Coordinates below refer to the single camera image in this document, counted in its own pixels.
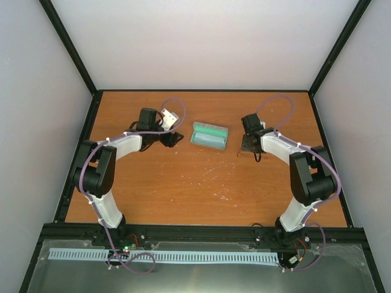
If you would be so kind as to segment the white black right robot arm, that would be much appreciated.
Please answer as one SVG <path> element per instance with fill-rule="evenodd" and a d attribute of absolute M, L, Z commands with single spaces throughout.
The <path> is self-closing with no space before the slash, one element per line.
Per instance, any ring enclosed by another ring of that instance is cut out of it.
<path fill-rule="evenodd" d="M 241 150 L 251 152 L 256 162 L 260 162 L 264 154 L 271 154 L 290 169 L 293 198 L 286 211 L 276 219 L 271 238 L 280 247 L 303 241 L 307 219 L 319 205 L 339 196 L 342 189 L 327 149 L 294 142 L 276 129 L 267 128 L 256 113 L 246 115 L 241 122 L 244 128 Z"/>

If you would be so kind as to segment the light blue cleaning cloth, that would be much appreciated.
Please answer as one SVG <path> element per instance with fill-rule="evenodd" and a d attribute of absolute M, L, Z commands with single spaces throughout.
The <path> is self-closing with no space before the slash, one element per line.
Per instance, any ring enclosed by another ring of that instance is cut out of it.
<path fill-rule="evenodd" d="M 196 132 L 193 142 L 209 148 L 224 149 L 226 144 L 225 137 L 213 136 L 202 132 Z"/>

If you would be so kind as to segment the grey leather glasses case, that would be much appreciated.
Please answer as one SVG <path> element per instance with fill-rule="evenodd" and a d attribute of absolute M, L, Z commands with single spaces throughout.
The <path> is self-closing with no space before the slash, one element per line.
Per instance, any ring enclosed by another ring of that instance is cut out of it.
<path fill-rule="evenodd" d="M 208 123 L 194 122 L 190 142 L 207 148 L 224 150 L 228 139 L 228 128 Z"/>

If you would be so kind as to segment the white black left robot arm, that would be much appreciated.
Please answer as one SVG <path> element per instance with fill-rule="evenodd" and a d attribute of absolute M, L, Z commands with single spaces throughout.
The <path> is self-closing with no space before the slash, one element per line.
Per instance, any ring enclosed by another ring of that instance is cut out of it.
<path fill-rule="evenodd" d="M 112 245 L 122 245 L 127 238 L 127 230 L 123 227 L 125 216 L 112 194 L 116 162 L 131 153 L 147 150 L 155 142 L 174 147 L 183 139 L 175 130 L 179 121 L 179 116 L 167 109 L 143 108 L 138 120 L 117 137 L 81 143 L 70 180 L 87 198 L 98 223 L 107 228 L 105 237 Z"/>

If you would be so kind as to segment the red thin-frame sunglasses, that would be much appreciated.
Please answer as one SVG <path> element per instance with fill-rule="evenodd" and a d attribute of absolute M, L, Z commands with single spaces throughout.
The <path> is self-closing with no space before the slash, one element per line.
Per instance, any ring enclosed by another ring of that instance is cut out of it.
<path fill-rule="evenodd" d="M 237 156 L 240 158 L 252 158 L 252 159 L 255 158 L 254 153 L 252 153 L 252 152 L 238 152 Z M 268 158 L 268 155 L 267 154 L 257 154 L 257 157 L 261 157 L 263 159 L 264 157 Z"/>

